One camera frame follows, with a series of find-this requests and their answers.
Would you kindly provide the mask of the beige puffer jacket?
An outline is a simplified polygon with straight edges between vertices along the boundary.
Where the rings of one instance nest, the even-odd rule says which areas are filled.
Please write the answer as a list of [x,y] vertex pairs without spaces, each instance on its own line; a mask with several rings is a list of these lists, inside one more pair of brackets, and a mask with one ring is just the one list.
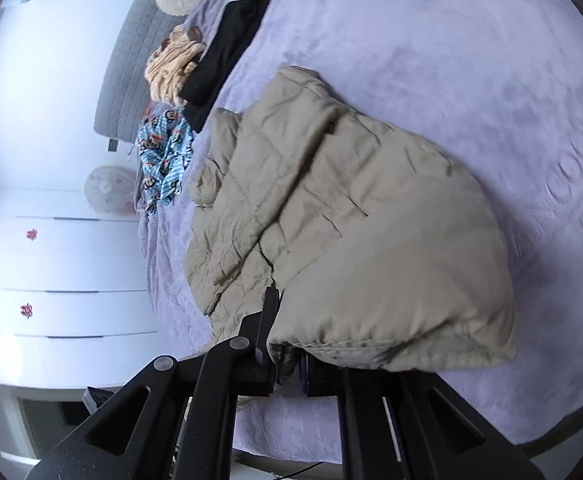
[[267,287],[265,349],[368,370],[467,370],[515,354],[504,236],[478,181],[422,136],[357,113],[319,75],[278,70],[219,108],[188,194],[185,275],[213,342]]

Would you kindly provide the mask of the white covered fan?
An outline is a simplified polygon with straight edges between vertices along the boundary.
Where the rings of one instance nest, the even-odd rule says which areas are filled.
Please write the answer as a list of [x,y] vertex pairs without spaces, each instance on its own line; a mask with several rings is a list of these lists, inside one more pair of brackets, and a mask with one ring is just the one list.
[[86,178],[86,202],[98,214],[133,214],[136,174],[121,166],[100,166]]

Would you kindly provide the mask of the cream striped garment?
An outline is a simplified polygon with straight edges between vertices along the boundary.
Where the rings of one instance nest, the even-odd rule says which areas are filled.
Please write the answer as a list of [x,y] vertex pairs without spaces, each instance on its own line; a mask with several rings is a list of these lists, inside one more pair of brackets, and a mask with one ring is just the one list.
[[147,60],[144,76],[150,98],[154,102],[183,106],[185,100],[180,97],[180,90],[197,67],[204,50],[206,45],[197,26],[175,26]]

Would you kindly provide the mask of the black folded garment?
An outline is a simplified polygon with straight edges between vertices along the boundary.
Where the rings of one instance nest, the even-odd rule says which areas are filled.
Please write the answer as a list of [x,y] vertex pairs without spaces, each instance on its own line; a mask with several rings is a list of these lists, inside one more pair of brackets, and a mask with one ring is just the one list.
[[235,0],[224,9],[211,44],[178,96],[195,132],[203,129],[226,79],[259,30],[270,0]]

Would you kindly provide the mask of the blue monkey print garment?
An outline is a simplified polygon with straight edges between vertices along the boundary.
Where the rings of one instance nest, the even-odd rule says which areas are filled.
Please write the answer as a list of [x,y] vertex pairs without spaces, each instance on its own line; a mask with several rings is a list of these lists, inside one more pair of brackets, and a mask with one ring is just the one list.
[[183,107],[157,104],[140,123],[135,146],[142,173],[142,200],[146,214],[170,205],[182,189],[185,170],[192,161],[195,132]]

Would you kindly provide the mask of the lavender plush bedspread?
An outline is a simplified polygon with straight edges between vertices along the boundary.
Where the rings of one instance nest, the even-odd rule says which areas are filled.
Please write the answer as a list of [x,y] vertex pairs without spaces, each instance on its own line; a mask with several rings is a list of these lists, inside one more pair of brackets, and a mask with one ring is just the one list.
[[[186,24],[212,40],[235,0],[200,0]],[[185,275],[189,183],[211,118],[258,101],[278,70],[312,70],[365,116],[422,136],[478,181],[504,236],[515,354],[436,370],[531,455],[583,427],[583,16],[571,0],[270,0],[194,143],[183,188],[140,218],[152,306],[169,341],[216,344]]]

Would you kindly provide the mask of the white wardrobe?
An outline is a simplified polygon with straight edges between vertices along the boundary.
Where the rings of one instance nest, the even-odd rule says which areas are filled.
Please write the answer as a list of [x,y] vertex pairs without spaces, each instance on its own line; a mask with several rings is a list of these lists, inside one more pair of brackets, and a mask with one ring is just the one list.
[[151,304],[132,203],[0,190],[0,385],[118,387],[165,354],[185,353]]

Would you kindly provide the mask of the grey quilted headboard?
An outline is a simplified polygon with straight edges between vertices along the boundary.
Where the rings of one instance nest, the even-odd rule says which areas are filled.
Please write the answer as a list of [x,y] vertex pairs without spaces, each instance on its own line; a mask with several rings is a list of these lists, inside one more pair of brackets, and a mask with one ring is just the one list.
[[185,21],[159,10],[156,0],[134,0],[120,29],[96,106],[94,131],[132,143],[150,103],[144,77],[149,55]]

